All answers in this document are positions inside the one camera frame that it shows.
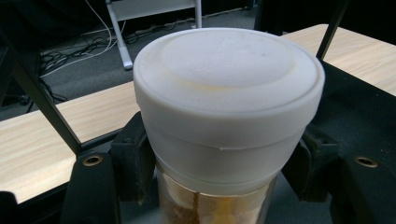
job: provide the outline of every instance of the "screw hole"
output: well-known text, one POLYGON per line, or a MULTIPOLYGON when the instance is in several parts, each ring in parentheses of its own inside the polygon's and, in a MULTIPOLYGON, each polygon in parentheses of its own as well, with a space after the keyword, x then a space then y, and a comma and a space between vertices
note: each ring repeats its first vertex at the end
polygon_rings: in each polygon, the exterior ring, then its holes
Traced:
POLYGON ((365 158, 365 157, 357 157, 355 158, 355 162, 362 166, 370 167, 370 168, 375 168, 378 166, 378 163, 376 161, 373 161, 371 159, 365 158))
POLYGON ((85 159, 82 164, 85 166, 94 166, 99 164, 103 160, 103 157, 101 156, 90 156, 89 158, 85 159))

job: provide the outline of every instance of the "metal bar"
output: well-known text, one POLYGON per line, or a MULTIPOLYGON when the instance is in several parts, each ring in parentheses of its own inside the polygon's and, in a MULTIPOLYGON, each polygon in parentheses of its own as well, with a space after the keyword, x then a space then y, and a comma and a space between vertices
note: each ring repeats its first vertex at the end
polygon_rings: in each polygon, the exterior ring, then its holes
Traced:
POLYGON ((347 6, 350 0, 340 0, 338 2, 337 8, 335 9, 334 14, 332 15, 332 20, 327 27, 326 33, 320 43, 317 58, 323 60, 326 55, 327 50, 329 49, 330 44, 332 43, 332 38, 337 31, 338 25, 343 19, 345 12, 347 11, 347 6))
POLYGON ((113 131, 111 133, 105 133, 101 136, 95 137, 91 140, 88 140, 87 142, 83 142, 81 144, 81 151, 82 152, 87 152, 89 149, 93 147, 100 146, 106 142, 112 141, 116 136, 120 133, 121 129, 118 129, 116 131, 113 131))
POLYGON ((23 90, 32 98, 38 108, 41 110, 43 115, 47 118, 52 127, 62 137, 66 144, 72 149, 77 155, 81 151, 80 142, 73 132, 69 124, 66 122, 61 112, 51 101, 50 97, 41 88, 37 80, 26 72, 23 67, 18 52, 15 50, 7 36, 0 29, 0 37, 7 43, 10 52, 15 57, 14 60, 14 78, 23 88, 23 90))
POLYGON ((132 63, 131 56, 129 55, 129 51, 126 48, 126 45, 123 41, 122 33, 121 33, 121 30, 119 27, 119 23, 118 23, 116 14, 114 12, 113 5, 110 0, 106 0, 106 5, 107 5, 107 10, 108 10, 108 15, 110 16, 111 22, 113 23, 114 32, 116 33, 117 46, 119 47, 119 52, 120 52, 123 67, 127 71, 131 70, 134 67, 134 64, 132 63))
POLYGON ((202 4, 201 0, 195 0, 195 23, 197 28, 202 28, 202 4))

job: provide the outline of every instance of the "jar contents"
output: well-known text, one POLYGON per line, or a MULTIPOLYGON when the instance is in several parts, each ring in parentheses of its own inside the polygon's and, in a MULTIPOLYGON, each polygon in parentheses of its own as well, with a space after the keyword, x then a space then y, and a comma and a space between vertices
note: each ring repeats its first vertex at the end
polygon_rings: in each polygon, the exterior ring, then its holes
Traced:
POLYGON ((207 195, 186 189, 164 172, 158 174, 163 224, 263 223, 275 180, 244 195, 207 195))

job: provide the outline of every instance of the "white lid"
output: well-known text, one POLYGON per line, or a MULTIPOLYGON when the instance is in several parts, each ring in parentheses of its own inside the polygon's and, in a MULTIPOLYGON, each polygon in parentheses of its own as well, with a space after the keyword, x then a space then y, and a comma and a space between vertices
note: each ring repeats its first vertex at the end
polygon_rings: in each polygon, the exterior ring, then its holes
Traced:
POLYGON ((221 149, 261 147, 299 132, 314 117, 323 84, 319 61, 301 47, 242 29, 167 35, 134 62, 143 118, 221 149))

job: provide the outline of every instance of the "floor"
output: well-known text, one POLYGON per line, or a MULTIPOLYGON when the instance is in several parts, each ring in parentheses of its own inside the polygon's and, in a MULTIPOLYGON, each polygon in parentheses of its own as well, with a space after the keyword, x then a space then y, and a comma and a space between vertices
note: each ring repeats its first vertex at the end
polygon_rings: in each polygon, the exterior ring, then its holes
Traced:
MULTIPOLYGON (((238 8, 218 15, 204 17, 203 26, 253 29, 254 18, 254 9, 238 8)), ((150 41, 162 35, 190 29, 193 25, 193 20, 179 21, 176 24, 172 23, 164 27, 141 31, 138 33, 139 38, 136 42, 134 42, 136 40, 135 35, 131 36, 131 42, 134 43, 127 45, 131 58, 134 60, 136 54, 150 41)), ((81 37, 63 43, 61 46, 47 49, 46 52, 59 49, 71 52, 76 46, 84 45, 87 39, 93 39, 97 36, 107 38, 108 34, 107 31, 86 34, 84 38, 81 37)), ((113 47, 103 53, 102 51, 103 49, 97 49, 91 52, 91 55, 98 54, 95 57, 71 63, 57 71, 47 73, 43 76, 43 80, 54 93, 69 100, 133 80, 133 72, 123 69, 117 48, 113 47)), ((28 105, 20 104, 0 107, 0 120, 22 115, 26 113, 27 109, 28 105)), ((156 192, 156 184, 154 183, 148 201, 142 206, 135 203, 122 203, 120 205, 122 223, 160 223, 156 192)), ((330 201, 326 203, 299 202, 290 185, 281 175, 276 182, 265 223, 332 223, 329 207, 330 201)))

